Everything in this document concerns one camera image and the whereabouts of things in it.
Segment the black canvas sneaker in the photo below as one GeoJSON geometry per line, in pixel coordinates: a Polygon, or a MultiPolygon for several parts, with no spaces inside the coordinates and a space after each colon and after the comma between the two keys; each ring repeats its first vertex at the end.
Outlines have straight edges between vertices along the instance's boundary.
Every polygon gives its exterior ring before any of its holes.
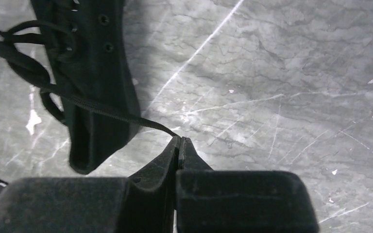
{"type": "MultiPolygon", "coordinates": [[[[57,85],[68,92],[140,116],[139,101],[127,64],[123,41],[122,0],[33,0],[35,16],[72,33],[67,36],[40,27],[45,48],[74,56],[59,61],[48,59],[57,85]]],[[[126,146],[139,126],[90,112],[62,99],[63,121],[68,127],[71,148],[69,165],[77,173],[89,174],[108,157],[126,146]]]]}

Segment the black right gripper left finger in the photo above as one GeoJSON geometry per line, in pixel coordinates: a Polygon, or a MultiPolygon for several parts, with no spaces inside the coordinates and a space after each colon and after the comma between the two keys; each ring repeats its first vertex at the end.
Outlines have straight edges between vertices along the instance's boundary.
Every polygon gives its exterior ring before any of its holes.
{"type": "Polygon", "coordinates": [[[170,233],[180,137],[127,178],[23,178],[0,194],[0,233],[170,233]]]}

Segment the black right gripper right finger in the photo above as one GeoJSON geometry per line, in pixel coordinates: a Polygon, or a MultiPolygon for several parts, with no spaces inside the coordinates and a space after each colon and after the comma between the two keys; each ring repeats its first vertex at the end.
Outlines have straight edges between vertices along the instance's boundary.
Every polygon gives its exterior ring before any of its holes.
{"type": "Polygon", "coordinates": [[[317,233],[303,181],[280,170],[213,170],[183,137],[176,172],[180,233],[317,233]]]}

